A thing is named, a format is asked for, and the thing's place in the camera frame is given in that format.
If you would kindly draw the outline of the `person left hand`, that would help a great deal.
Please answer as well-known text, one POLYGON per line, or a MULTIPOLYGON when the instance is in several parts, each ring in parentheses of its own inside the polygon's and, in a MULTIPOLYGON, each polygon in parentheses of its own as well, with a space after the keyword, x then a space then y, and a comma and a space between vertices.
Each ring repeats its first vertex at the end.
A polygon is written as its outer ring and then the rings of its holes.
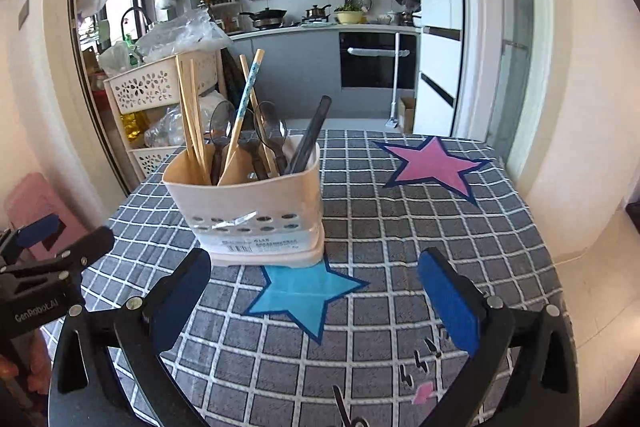
MULTIPOLYGON (((18 367, 7 358, 0 357, 1 361, 1 378, 10 379, 18 375, 18 367)), ((27 364, 29 374, 27 377, 27 387, 30 392, 38 393, 38 395, 47 395, 49 393, 51 381, 51 359, 40 329, 36 329, 32 334, 30 342, 30 360, 27 364)))

